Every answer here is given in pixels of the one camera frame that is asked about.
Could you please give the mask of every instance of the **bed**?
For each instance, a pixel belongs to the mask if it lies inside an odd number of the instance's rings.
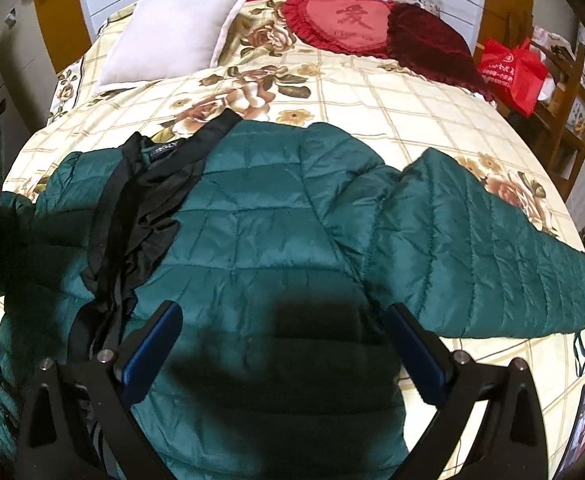
[[[332,123],[399,169],[433,146],[483,179],[487,190],[520,207],[535,227],[583,250],[550,178],[491,104],[467,90],[428,81],[393,60],[332,54],[304,44],[287,28],[283,3],[245,4],[217,69],[95,94],[108,51],[134,5],[115,13],[85,56],[60,74],[48,125],[22,149],[4,189],[34,200],[69,152],[118,146],[135,131],[156,142],[189,136],[230,107],[253,120],[295,126]],[[0,320],[2,314],[0,299]],[[482,362],[505,365],[516,356],[528,361],[543,408],[552,475],[585,384],[585,373],[580,378],[575,373],[573,335],[444,342]],[[405,439],[410,449],[434,408],[422,402],[404,372],[397,384],[407,407]],[[477,406],[442,478],[454,475],[463,464],[482,413]]]

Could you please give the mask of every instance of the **green puffer jacket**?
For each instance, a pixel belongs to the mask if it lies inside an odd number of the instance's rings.
[[[37,363],[66,358],[117,148],[71,153],[36,204],[0,193],[0,458]],[[403,172],[329,124],[242,121],[210,153],[126,332],[162,300],[178,342],[133,408],[179,479],[386,479],[407,454],[379,309],[442,336],[585,327],[585,256],[428,150]]]

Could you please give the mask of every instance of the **white pillow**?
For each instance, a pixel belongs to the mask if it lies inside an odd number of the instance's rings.
[[[215,68],[246,0],[139,0],[112,46],[95,92]]]

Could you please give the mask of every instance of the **red plastic bag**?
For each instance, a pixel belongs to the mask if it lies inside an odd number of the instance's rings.
[[[489,38],[477,70],[490,84],[495,97],[526,117],[535,110],[548,69],[528,50],[530,39],[510,49]]]

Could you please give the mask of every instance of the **dark red pillow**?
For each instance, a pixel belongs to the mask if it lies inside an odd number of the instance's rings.
[[[283,11],[290,30],[309,45],[386,59],[392,7],[383,0],[287,0]]]
[[[461,34],[427,10],[411,4],[396,4],[391,9],[387,53],[427,79],[461,86],[493,100]]]

